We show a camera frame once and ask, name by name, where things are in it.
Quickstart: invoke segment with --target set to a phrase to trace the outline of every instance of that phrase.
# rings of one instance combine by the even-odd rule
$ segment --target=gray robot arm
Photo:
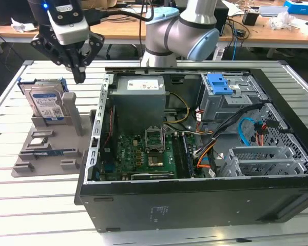
[[[176,56],[201,62],[213,52],[219,31],[215,28],[217,0],[189,0],[179,15],[175,8],[156,8],[146,23],[146,50],[143,67],[176,66]]]

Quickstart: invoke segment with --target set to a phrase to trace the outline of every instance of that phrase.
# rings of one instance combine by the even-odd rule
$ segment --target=wooden desk
[[[262,1],[255,0],[256,6],[268,5]],[[281,0],[272,2],[276,6],[284,4]],[[301,15],[298,18],[308,19],[308,16]],[[234,20],[242,22],[242,17],[233,17]],[[254,26],[248,26],[250,30],[249,38],[244,41],[244,47],[266,47],[266,48],[308,48],[308,35],[304,35],[299,29],[292,27],[291,31],[272,30],[268,25],[267,17],[258,17]],[[142,40],[145,40],[146,30],[145,24],[142,25]],[[113,23],[104,21],[99,25],[91,27],[95,33],[100,33],[105,36],[106,44],[139,44],[139,22]],[[36,31],[19,33],[13,30],[10,26],[0,26],[0,34],[7,41],[12,43],[29,43],[37,34]],[[232,31],[226,26],[222,37],[219,38],[216,49],[215,59],[221,59],[221,54],[232,40]]]

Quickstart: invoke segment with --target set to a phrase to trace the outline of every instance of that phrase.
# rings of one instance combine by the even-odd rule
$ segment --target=hard drive label
[[[32,96],[43,118],[47,120],[62,120],[64,118],[62,108],[56,103],[57,96],[55,94],[33,94]]]

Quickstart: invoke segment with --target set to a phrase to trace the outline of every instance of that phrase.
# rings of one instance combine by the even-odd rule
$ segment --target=sticker
[[[224,158],[224,153],[219,153],[216,160],[223,160]]]
[[[154,223],[160,222],[161,220],[163,220],[164,216],[168,213],[168,211],[169,211],[168,206],[152,207],[150,209],[149,221]]]
[[[229,88],[231,88],[232,90],[240,89],[238,85],[229,85]]]
[[[216,174],[214,173],[214,171],[212,171],[212,169],[209,169],[209,175],[211,176],[211,178],[214,178],[216,176]]]
[[[128,81],[128,90],[158,90],[157,79],[131,79]]]
[[[38,153],[34,153],[34,155],[48,155],[47,152],[38,152]]]
[[[56,94],[33,94],[32,97],[43,118],[47,120],[62,120],[64,118],[62,108],[56,104]]]

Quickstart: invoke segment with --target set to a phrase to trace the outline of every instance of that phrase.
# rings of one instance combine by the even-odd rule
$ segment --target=blue box
[[[284,6],[288,7],[289,14],[306,14],[308,15],[308,2],[286,1]]]

